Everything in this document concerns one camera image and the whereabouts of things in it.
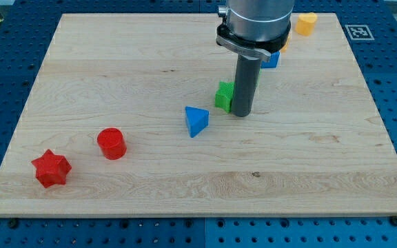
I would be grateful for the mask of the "yellow block behind arm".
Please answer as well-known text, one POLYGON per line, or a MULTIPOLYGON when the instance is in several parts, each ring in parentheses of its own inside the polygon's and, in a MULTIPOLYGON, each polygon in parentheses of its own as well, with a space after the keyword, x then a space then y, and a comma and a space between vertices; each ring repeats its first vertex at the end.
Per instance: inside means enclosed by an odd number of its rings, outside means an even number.
POLYGON ((285 42, 285 45, 281 48, 280 52, 286 52, 286 51, 287 51, 288 46, 289 46, 289 42, 291 41, 291 38, 292 38, 291 35, 289 35, 289 36, 287 37, 287 40, 286 40, 286 42, 285 42))

